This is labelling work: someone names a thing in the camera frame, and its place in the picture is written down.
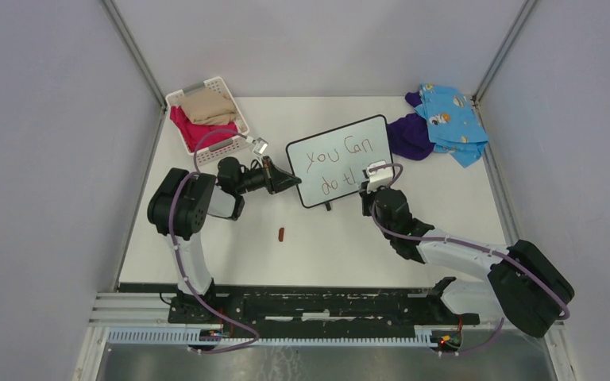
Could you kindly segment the black framed whiteboard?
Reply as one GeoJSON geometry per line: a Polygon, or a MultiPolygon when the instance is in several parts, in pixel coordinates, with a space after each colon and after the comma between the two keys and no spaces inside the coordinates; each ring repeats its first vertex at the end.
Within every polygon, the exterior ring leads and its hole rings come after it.
{"type": "Polygon", "coordinates": [[[393,161],[381,114],[294,140],[285,152],[308,209],[357,193],[368,167],[393,161]]]}

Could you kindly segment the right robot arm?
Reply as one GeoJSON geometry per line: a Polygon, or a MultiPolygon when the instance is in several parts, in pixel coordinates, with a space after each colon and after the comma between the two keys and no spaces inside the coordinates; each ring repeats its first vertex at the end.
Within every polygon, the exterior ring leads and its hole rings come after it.
{"type": "Polygon", "coordinates": [[[427,302],[429,318],[446,324],[458,314],[504,318],[531,337],[543,337],[570,317],[574,288],[530,241],[504,247],[457,237],[414,217],[400,190],[360,190],[362,213],[405,260],[446,267],[470,277],[444,278],[427,302]]]}

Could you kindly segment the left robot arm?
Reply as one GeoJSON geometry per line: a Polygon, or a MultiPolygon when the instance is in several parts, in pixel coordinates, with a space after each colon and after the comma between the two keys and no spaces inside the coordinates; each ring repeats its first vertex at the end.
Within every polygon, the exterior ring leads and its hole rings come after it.
{"type": "Polygon", "coordinates": [[[250,166],[225,157],[215,175],[176,167],[169,170],[149,201],[147,219],[167,241],[177,270],[170,322],[204,324],[221,310],[201,240],[207,217],[236,221],[244,209],[245,194],[260,189],[278,194],[301,182],[269,156],[253,160],[250,166]]]}

